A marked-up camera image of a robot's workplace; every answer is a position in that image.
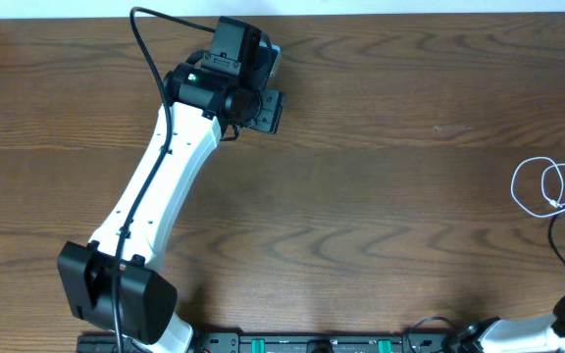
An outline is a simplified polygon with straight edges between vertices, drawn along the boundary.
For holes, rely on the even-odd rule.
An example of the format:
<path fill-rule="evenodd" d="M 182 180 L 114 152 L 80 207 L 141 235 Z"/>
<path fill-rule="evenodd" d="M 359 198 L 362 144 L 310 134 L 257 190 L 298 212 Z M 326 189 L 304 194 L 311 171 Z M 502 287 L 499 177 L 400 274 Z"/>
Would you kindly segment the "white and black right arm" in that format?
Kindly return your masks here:
<path fill-rule="evenodd" d="M 475 323 L 443 344 L 445 352 L 565 352 L 565 295 L 551 314 L 514 321 L 493 317 Z"/>

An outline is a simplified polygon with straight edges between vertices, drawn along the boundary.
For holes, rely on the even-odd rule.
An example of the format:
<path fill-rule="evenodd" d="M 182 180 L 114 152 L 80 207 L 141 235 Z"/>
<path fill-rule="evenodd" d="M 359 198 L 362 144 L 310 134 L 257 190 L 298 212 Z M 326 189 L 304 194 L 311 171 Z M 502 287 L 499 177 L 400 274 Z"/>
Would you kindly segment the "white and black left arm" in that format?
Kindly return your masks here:
<path fill-rule="evenodd" d="M 273 134 L 284 95 L 268 87 L 281 50 L 254 25 L 228 17 L 212 44 L 154 76 L 162 100 L 150 142 L 124 193 L 85 244 L 57 259 L 72 314 L 98 328 L 80 352 L 185 352 L 192 327 L 161 275 L 174 223 L 200 168 L 244 128 Z"/>

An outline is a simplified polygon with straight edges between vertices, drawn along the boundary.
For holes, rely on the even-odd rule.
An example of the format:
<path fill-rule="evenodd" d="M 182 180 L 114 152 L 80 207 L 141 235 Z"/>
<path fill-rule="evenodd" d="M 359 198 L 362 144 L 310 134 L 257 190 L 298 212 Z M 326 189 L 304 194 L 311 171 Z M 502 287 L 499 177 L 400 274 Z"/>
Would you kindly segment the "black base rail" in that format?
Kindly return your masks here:
<path fill-rule="evenodd" d="M 444 333 L 274 334 L 198 331 L 187 353 L 440 353 L 448 352 Z"/>

